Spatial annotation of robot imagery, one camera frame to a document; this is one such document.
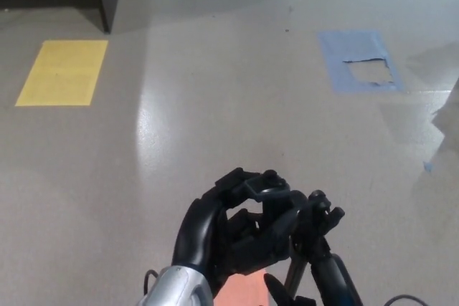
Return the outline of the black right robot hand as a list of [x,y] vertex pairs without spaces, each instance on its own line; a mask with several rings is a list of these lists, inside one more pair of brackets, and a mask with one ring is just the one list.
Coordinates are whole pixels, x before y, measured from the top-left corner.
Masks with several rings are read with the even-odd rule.
[[273,275],[264,274],[268,292],[277,305],[317,304],[314,299],[296,294],[308,264],[324,305],[363,304],[343,260],[331,252],[328,242],[321,237],[315,244],[291,245],[291,263],[284,284]]

